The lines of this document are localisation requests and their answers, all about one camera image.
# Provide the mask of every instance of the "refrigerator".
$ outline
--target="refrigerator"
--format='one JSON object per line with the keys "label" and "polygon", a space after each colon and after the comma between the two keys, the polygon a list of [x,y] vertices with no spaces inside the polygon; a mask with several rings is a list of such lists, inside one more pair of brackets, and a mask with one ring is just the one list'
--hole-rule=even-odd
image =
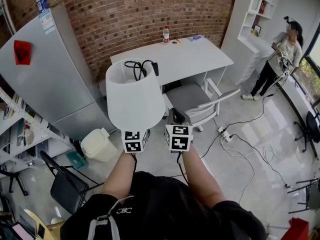
{"label": "refrigerator", "polygon": [[[30,65],[16,65],[15,40],[31,44]],[[5,43],[0,74],[34,111],[74,140],[94,129],[115,129],[63,5],[41,13]]]}

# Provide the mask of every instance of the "window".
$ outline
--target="window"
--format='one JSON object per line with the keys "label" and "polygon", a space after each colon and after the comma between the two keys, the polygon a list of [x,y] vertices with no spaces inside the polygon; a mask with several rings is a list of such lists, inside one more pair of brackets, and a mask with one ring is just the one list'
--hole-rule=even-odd
{"label": "window", "polygon": [[298,82],[308,101],[320,112],[320,25],[306,50],[299,68],[292,76]]}

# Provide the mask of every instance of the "power strip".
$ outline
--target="power strip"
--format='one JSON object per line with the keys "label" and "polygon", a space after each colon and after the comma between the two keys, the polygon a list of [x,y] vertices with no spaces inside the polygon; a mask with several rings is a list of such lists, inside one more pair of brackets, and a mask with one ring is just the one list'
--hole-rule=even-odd
{"label": "power strip", "polygon": [[225,128],[220,127],[218,129],[218,133],[220,133],[220,135],[225,138],[226,142],[230,142],[232,140],[232,137],[230,137],[230,134],[227,131],[224,131],[224,130],[225,130]]}

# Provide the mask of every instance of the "lamp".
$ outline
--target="lamp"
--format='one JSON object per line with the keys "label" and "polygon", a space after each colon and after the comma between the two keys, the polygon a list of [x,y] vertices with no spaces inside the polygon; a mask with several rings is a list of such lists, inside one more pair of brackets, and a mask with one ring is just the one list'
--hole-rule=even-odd
{"label": "lamp", "polygon": [[162,97],[151,62],[145,62],[146,76],[136,80],[133,67],[125,62],[143,64],[143,59],[131,58],[111,65],[105,73],[106,101],[111,123],[126,132],[146,131],[155,126],[165,113]]}

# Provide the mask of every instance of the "black t-shirt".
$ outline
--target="black t-shirt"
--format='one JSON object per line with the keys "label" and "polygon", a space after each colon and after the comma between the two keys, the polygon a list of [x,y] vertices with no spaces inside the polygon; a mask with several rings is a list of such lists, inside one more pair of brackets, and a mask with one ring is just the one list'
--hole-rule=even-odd
{"label": "black t-shirt", "polygon": [[[234,201],[223,201],[209,209],[175,178],[136,172],[130,195],[133,197],[119,202],[111,211],[121,240],[266,239],[263,225],[250,211]],[[107,215],[116,202],[111,195],[93,195],[64,223],[61,240],[87,240],[91,221]],[[111,223],[95,228],[94,240],[111,239]]]}

